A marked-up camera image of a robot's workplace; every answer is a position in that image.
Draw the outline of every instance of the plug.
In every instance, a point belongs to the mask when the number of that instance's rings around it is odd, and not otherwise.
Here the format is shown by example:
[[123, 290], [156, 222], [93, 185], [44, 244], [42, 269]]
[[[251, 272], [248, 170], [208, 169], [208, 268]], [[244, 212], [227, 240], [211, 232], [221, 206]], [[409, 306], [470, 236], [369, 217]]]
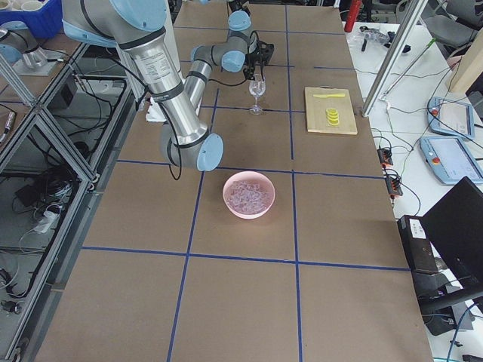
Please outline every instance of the plug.
[[44, 216], [37, 222], [35, 228], [33, 228], [34, 232], [45, 234], [59, 215], [60, 213], [55, 213], [54, 211], [44, 211]]

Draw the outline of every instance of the white cable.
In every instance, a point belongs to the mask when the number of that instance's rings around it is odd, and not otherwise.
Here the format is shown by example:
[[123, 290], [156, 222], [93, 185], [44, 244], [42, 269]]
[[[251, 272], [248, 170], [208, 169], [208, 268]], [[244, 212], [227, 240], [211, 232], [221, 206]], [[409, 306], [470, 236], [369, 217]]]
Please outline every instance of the white cable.
[[23, 253], [23, 254], [33, 254], [33, 253], [38, 253], [39, 251], [44, 251], [45, 248], [43, 247], [42, 249], [34, 249], [34, 250], [31, 250], [31, 251], [25, 251], [23, 248], [22, 248], [22, 240], [27, 236], [27, 235], [31, 235], [31, 234], [41, 234], [40, 232], [36, 232], [35, 229], [30, 229], [29, 231], [27, 231], [26, 233], [24, 233], [20, 239], [18, 240], [18, 247], [20, 249], [20, 251]]

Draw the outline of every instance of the blue bin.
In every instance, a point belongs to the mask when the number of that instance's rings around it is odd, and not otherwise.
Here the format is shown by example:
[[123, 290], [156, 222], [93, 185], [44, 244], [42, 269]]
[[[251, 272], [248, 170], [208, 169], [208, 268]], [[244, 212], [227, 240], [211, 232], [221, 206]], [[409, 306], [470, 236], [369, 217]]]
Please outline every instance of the blue bin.
[[0, 11], [0, 24], [19, 20], [36, 38], [53, 38], [62, 27], [62, 2], [48, 0], [37, 11]]

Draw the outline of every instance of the white cup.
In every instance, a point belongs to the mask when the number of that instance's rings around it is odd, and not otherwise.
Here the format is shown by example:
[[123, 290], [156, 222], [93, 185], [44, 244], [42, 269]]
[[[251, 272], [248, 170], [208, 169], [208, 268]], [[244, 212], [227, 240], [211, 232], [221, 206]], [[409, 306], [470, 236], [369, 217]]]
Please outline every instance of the white cup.
[[24, 2], [22, 4], [22, 11], [37, 11], [37, 10], [40, 10], [40, 8], [44, 6], [43, 3], [41, 2], [37, 2], [37, 1], [28, 1], [28, 2]]
[[0, 0], [0, 11], [11, 10], [12, 3], [10, 0]]

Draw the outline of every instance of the blue cable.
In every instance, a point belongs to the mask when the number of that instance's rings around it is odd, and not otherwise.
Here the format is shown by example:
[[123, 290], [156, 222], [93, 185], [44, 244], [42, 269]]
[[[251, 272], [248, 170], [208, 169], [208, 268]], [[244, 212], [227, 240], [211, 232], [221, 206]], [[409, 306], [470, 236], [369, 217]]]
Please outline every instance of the blue cable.
[[471, 308], [473, 308], [475, 305], [477, 305], [478, 303], [473, 303], [471, 304], [470, 307], [468, 307], [463, 315], [461, 315], [461, 318], [460, 320], [458, 321], [458, 325], [456, 325], [456, 330], [454, 331], [454, 335], [453, 335], [453, 339], [451, 340], [451, 344], [450, 344], [450, 349], [448, 351], [448, 356], [446, 357], [446, 362], [451, 362], [452, 360], [450, 359], [450, 356], [451, 356], [451, 351], [453, 350], [453, 346], [454, 346], [454, 343], [456, 342], [456, 336], [458, 334], [458, 331], [460, 330], [460, 327], [461, 327], [461, 324], [463, 324], [463, 319], [465, 318], [465, 316], [468, 314], [469, 310]]
[[[448, 360], [447, 358], [433, 357], [433, 360]], [[458, 360], [450, 360], [450, 362], [459, 362]]]

